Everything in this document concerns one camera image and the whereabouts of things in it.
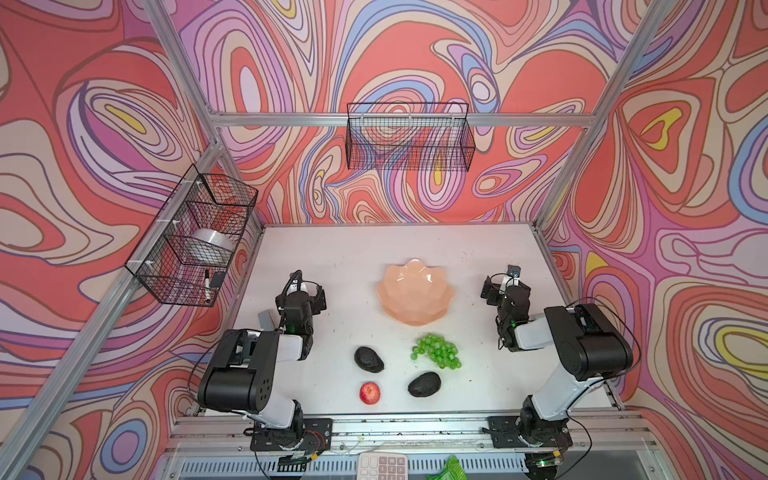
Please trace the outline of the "green fake grape bunch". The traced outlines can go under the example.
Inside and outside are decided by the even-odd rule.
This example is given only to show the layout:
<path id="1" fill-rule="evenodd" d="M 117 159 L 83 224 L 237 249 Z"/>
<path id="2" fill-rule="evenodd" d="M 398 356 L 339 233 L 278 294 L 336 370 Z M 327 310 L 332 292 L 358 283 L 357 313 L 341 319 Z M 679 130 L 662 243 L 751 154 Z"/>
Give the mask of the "green fake grape bunch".
<path id="1" fill-rule="evenodd" d="M 416 361 L 420 357 L 425 357 L 439 369 L 458 370 L 462 367 L 458 353 L 458 347 L 453 342 L 441 335 L 429 333 L 416 341 L 411 349 L 410 358 Z"/>

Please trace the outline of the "dark fake avocado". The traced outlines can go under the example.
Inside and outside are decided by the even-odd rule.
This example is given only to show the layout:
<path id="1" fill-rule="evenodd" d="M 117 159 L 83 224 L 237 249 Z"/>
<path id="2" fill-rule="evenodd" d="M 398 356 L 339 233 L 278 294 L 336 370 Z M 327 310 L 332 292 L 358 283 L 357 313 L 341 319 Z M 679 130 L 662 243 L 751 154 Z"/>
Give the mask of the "dark fake avocado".
<path id="1" fill-rule="evenodd" d="M 380 373 L 385 369 L 385 363 L 378 353 L 366 346 L 358 347 L 353 359 L 360 369 L 369 373 Z"/>
<path id="2" fill-rule="evenodd" d="M 441 386 L 442 380 L 437 373 L 425 372 L 408 384 L 407 391 L 412 397 L 426 398 L 437 393 Z"/>

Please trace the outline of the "red fake apple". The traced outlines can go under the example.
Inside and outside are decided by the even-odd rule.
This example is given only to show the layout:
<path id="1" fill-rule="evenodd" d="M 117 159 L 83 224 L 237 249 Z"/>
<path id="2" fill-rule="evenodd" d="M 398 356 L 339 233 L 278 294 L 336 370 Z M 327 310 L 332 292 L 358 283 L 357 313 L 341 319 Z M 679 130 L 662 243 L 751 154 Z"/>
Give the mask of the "red fake apple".
<path id="1" fill-rule="evenodd" d="M 366 382 L 360 387 L 359 398 L 366 405 L 375 405 L 381 399 L 381 390 L 375 382 Z"/>

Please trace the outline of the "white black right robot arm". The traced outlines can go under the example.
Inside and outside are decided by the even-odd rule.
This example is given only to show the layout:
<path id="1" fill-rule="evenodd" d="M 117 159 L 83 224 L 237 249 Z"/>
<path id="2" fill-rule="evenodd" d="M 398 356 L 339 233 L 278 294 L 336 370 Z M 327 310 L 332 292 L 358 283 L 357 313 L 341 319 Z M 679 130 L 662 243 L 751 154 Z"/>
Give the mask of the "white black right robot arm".
<path id="1" fill-rule="evenodd" d="M 498 347 L 527 352 L 554 346 L 558 364 L 544 385 L 525 398 L 516 416 L 492 416 L 487 433 L 493 446 L 557 448 L 572 446 L 570 410 L 587 393 L 632 368 L 633 349 L 591 303 L 547 307 L 532 316 L 531 288 L 510 265 L 484 280 L 480 297 L 496 308 Z"/>

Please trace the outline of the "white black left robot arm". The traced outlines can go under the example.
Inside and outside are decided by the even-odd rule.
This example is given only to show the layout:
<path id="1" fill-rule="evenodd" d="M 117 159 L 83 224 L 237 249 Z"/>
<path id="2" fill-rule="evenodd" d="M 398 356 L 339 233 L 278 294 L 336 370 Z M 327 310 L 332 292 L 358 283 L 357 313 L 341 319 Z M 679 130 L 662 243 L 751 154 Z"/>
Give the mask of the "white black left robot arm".
<path id="1" fill-rule="evenodd" d="M 327 309 L 323 287 L 292 272 L 275 298 L 275 330 L 230 329 L 211 356 L 197 391 L 207 410 L 243 415 L 272 431 L 304 433 L 303 411 L 296 400 L 272 391 L 281 362 L 308 358 L 314 343 L 314 317 Z"/>

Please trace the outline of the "pink flower-shaped fruit bowl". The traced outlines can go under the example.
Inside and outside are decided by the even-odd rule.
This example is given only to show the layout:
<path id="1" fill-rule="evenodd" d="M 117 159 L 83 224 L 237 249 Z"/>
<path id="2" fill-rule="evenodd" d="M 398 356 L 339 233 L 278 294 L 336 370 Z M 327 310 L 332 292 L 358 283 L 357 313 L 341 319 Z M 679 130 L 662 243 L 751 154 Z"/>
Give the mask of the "pink flower-shaped fruit bowl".
<path id="1" fill-rule="evenodd" d="M 388 316 L 412 327 L 423 327 L 445 317 L 455 298 L 444 270 L 428 267 L 418 259 L 388 266 L 377 294 Z"/>

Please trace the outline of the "grey rectangular block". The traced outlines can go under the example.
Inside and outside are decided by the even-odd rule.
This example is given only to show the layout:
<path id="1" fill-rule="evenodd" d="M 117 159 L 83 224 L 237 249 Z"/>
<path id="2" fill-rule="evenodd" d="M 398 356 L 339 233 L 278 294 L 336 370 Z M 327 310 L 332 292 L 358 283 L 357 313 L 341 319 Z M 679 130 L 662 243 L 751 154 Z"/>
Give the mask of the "grey rectangular block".
<path id="1" fill-rule="evenodd" d="M 258 313 L 259 329 L 262 331 L 274 331 L 277 329 L 277 324 L 272 316 L 271 310 L 263 310 Z"/>

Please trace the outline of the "silver tape roll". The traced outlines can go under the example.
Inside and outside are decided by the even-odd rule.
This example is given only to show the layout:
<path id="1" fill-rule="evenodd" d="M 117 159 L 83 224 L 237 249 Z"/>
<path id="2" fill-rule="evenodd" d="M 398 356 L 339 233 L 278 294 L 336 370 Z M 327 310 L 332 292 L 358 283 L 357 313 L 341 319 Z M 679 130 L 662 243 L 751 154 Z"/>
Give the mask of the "silver tape roll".
<path id="1" fill-rule="evenodd" d="M 235 249 L 231 238 L 222 232 L 210 228 L 199 228 L 188 241 L 187 250 L 202 253 L 207 250 L 233 251 Z"/>

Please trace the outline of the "white keypad calculator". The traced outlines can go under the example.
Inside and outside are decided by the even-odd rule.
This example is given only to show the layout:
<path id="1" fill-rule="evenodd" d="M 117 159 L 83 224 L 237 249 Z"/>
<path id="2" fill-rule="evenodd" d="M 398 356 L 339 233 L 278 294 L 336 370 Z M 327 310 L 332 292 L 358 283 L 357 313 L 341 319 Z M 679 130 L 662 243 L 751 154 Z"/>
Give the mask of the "white keypad calculator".
<path id="1" fill-rule="evenodd" d="M 357 480 L 407 480 L 408 458 L 403 454 L 364 452 L 358 456 Z"/>

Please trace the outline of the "green plastic bag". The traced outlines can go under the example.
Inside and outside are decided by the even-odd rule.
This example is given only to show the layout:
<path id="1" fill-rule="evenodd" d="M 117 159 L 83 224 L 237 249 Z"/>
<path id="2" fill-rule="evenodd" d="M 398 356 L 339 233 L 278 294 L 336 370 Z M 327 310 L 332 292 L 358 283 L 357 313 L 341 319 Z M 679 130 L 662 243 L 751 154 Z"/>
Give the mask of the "green plastic bag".
<path id="1" fill-rule="evenodd" d="M 467 480 L 467 474 L 456 456 L 449 457 L 443 469 L 436 475 L 428 475 L 428 480 Z"/>

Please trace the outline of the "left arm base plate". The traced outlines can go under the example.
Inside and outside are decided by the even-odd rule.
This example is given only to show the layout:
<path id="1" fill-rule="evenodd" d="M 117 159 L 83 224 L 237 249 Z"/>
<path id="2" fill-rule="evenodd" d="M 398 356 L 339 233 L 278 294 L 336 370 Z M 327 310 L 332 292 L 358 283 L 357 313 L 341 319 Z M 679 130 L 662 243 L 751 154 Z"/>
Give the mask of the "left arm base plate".
<path id="1" fill-rule="evenodd" d="M 246 428 L 243 434 L 250 439 L 254 452 L 299 452 L 319 454 L 331 444 L 333 420 L 331 418 L 294 419 L 286 429 L 266 428 L 258 423 Z"/>

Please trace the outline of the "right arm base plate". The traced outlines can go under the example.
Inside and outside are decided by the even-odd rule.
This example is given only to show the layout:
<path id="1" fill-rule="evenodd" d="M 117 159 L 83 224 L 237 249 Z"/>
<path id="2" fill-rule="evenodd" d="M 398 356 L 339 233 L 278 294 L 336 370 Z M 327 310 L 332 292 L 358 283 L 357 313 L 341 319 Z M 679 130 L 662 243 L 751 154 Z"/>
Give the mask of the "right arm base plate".
<path id="1" fill-rule="evenodd" d="M 567 420 L 548 421 L 534 417 L 490 416 L 482 431 L 491 436 L 494 448 L 554 448 L 573 445 Z"/>

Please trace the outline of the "aluminium front rail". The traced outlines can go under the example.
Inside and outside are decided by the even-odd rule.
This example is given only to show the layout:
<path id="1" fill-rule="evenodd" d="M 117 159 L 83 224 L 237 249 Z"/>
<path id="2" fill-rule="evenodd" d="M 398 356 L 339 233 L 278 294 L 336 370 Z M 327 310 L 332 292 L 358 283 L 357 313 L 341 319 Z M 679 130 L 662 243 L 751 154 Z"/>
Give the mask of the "aluminium front rail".
<path id="1" fill-rule="evenodd" d="M 481 453 L 493 448 L 491 436 L 482 429 L 490 416 L 517 416 L 507 412 L 448 412 L 412 414 L 334 415 L 330 453 L 366 450 L 402 450 L 406 453 Z M 168 453 L 216 452 L 245 454 L 250 439 L 243 431 L 252 422 L 233 415 L 185 417 L 176 422 L 166 447 Z M 579 452 L 659 450 L 660 441 L 638 412 L 581 410 L 568 421 L 571 449 Z M 507 448 L 532 451 L 532 448 Z"/>

